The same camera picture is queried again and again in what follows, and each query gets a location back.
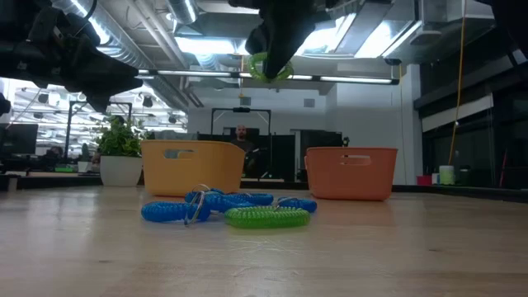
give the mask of computer monitor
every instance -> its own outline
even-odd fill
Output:
[[[35,154],[38,129],[38,125],[0,124],[0,152],[2,154]]]

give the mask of man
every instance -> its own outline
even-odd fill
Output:
[[[244,152],[249,153],[255,149],[255,145],[253,145],[251,141],[246,140],[246,134],[246,126],[238,125],[236,130],[237,138],[231,140],[231,144],[234,144],[239,148],[243,149]]]

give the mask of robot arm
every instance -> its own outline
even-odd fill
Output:
[[[338,0],[326,0],[327,8]],[[246,41],[249,54],[267,52],[263,72],[275,78],[315,29],[316,0],[229,0],[233,7],[258,9],[263,20]]]
[[[2,0],[0,77],[83,92],[100,112],[106,110],[111,96],[141,87],[136,68],[96,49],[101,40],[88,21],[90,15],[64,15],[51,7],[50,0]]]

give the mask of orange basket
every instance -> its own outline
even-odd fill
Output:
[[[323,199],[386,200],[396,148],[309,148],[304,158],[312,195]]]
[[[245,152],[215,141],[141,142],[147,191],[155,196],[184,196],[199,184],[226,193],[240,188]]]

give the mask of wooden table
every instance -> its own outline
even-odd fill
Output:
[[[277,196],[307,196],[277,191]],[[528,205],[394,194],[318,200],[297,229],[139,216],[142,188],[0,196],[0,295],[525,296]]]

